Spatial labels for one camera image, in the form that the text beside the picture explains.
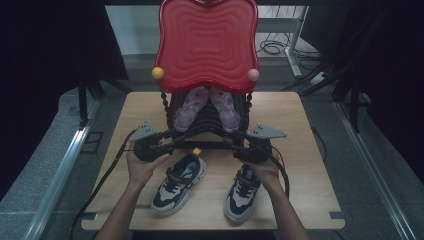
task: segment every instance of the sneaker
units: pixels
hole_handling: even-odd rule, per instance
[[[224,203],[225,216],[236,223],[243,223],[253,212],[253,201],[261,182],[253,169],[243,164],[234,178]]]
[[[209,100],[209,90],[205,87],[192,89],[184,99],[182,107],[177,109],[174,117],[174,128],[178,132],[185,132],[194,122],[197,113]]]
[[[151,209],[159,215],[171,215],[183,208],[194,184],[206,174],[206,163],[189,153],[166,171],[166,179],[152,200]]]
[[[231,94],[216,88],[211,88],[209,93],[211,102],[218,111],[218,116],[224,130],[228,133],[232,133],[233,130],[238,129],[240,115],[234,110],[233,97]]]

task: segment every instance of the yellow ball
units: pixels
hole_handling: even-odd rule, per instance
[[[152,70],[152,76],[156,80],[161,80],[163,78],[163,74],[164,74],[163,69],[160,67],[155,67]]]

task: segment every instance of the wavy pattern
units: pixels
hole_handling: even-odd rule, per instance
[[[167,92],[199,85],[233,93],[253,91],[247,72],[258,68],[254,39],[257,9],[250,0],[204,7],[191,0],[165,1],[161,7],[161,44],[156,66]]]

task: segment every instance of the black and white sneaker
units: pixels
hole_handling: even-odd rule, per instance
[[[159,215],[171,215],[183,208],[194,184],[206,174],[206,163],[189,153],[166,171],[166,179],[152,200],[151,209]]]
[[[243,164],[234,178],[224,203],[225,216],[236,223],[243,223],[253,212],[253,201],[261,182],[253,169]]]

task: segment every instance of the forearm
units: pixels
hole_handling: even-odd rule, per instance
[[[131,223],[141,189],[128,186],[106,222],[103,224],[96,239],[124,239]]]
[[[284,193],[281,184],[270,184],[267,188],[274,209],[275,220],[281,239],[310,239],[308,232]]]

